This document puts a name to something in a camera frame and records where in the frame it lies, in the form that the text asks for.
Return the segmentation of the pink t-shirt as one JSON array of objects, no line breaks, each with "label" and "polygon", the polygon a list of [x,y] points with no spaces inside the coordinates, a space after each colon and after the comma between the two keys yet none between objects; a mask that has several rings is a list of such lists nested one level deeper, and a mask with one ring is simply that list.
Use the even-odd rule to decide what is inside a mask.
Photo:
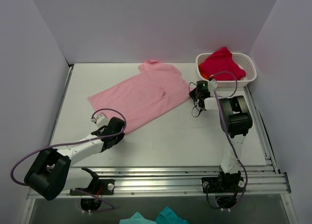
[{"label": "pink t-shirt", "polygon": [[189,85],[171,64],[147,60],[140,73],[104,91],[89,96],[94,110],[104,109],[107,118],[122,113],[127,121],[125,134],[169,112],[189,99]]}]

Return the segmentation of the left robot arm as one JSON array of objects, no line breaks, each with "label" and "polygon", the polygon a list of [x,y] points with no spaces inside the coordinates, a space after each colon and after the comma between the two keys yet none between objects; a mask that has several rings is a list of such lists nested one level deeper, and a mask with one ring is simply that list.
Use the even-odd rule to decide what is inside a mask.
[{"label": "left robot arm", "polygon": [[24,183],[51,201],[64,190],[96,195],[105,185],[96,172],[75,164],[102,153],[118,144],[124,137],[126,121],[113,117],[107,125],[99,127],[74,145],[59,149],[52,147],[37,155],[24,177]]}]

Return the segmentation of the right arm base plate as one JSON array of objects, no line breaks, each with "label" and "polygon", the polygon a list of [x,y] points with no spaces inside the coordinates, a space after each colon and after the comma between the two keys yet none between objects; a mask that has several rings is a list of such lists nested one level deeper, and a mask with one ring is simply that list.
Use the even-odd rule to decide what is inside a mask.
[{"label": "right arm base plate", "polygon": [[242,192],[245,182],[242,177],[221,178],[221,177],[203,177],[201,178],[202,191],[207,193],[236,193]]}]

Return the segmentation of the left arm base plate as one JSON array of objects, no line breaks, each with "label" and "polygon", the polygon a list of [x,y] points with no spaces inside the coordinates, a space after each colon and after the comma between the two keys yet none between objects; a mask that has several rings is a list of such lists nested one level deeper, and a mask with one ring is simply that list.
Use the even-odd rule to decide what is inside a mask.
[{"label": "left arm base plate", "polygon": [[100,196],[100,195],[113,195],[115,188],[114,179],[99,179],[93,178],[87,188],[71,189],[69,194],[71,196],[83,195],[85,193]]}]

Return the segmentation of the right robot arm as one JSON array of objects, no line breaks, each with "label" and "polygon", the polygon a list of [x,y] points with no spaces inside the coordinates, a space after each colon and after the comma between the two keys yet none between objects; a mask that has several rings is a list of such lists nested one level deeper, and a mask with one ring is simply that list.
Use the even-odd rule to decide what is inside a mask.
[{"label": "right robot arm", "polygon": [[208,111],[216,105],[219,112],[221,129],[225,133],[228,144],[224,147],[223,159],[216,178],[202,178],[205,193],[234,193],[246,190],[247,170],[241,162],[244,140],[253,125],[244,96],[220,98],[212,96],[213,82],[197,81],[195,88],[189,92],[195,108],[199,113]]}]

